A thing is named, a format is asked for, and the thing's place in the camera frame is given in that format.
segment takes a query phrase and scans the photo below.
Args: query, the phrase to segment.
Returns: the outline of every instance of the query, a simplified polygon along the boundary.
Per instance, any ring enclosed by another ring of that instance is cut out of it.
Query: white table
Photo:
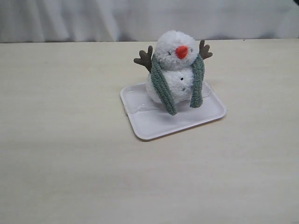
[[[225,118],[138,140],[119,97],[151,42],[0,44],[3,224],[299,221],[299,39],[207,41]]]

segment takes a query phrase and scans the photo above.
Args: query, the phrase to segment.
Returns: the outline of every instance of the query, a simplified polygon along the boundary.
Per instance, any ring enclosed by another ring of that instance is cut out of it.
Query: white curtain
[[[0,0],[0,42],[298,38],[293,0]]]

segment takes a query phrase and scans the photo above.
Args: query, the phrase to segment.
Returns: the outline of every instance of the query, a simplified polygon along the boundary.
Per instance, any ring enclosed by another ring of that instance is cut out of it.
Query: orange nose
[[[184,59],[188,54],[188,47],[183,45],[176,49],[176,54],[179,59]]]

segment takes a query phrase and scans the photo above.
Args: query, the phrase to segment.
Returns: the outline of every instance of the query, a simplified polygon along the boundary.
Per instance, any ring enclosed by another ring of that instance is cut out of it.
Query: table
[[[299,39],[206,41],[226,117],[142,142],[119,94],[150,44],[0,44],[2,223],[299,222]]]

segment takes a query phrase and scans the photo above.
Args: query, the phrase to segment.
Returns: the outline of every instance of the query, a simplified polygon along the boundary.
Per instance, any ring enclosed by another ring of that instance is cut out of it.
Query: green scarf
[[[199,108],[203,102],[201,90],[205,74],[204,61],[199,54],[192,64],[192,70],[193,90],[190,107]],[[178,112],[174,100],[155,54],[152,57],[151,81],[166,111],[171,115],[176,115]]]

